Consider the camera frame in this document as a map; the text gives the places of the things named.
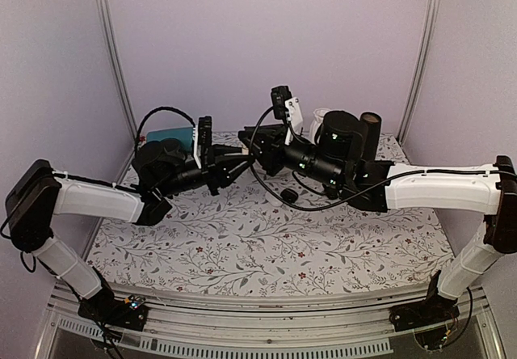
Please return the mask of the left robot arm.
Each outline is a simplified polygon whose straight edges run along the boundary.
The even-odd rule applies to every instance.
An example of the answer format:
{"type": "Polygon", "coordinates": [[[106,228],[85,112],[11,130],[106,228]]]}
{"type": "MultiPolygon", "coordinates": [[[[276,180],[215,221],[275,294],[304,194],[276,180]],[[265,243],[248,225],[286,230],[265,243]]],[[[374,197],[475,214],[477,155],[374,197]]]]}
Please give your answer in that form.
{"type": "Polygon", "coordinates": [[[116,299],[101,273],[54,233],[59,214],[114,218],[155,226],[171,211],[170,198],[208,187],[212,195],[228,187],[253,162],[236,146],[203,144],[189,154],[174,138],[150,141],[138,149],[132,188],[60,173],[48,161],[35,161],[6,197],[1,225],[21,254],[32,255],[79,298],[78,315],[101,326],[142,331],[149,313],[143,298],[116,299]]]}

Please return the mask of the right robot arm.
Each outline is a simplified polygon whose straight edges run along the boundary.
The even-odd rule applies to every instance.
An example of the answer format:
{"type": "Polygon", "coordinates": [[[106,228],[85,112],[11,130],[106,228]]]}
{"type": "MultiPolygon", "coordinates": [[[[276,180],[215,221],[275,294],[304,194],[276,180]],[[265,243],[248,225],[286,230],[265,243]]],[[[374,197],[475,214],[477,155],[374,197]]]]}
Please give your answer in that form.
{"type": "Polygon", "coordinates": [[[417,167],[376,158],[381,119],[327,112],[312,141],[288,125],[246,127],[239,140],[268,175],[290,169],[322,184],[328,196],[356,209],[432,208],[478,212],[483,221],[460,254],[435,273],[426,297],[394,306],[397,331],[455,318],[459,296],[499,258],[516,251],[516,174],[500,155],[478,167],[417,167]]]}

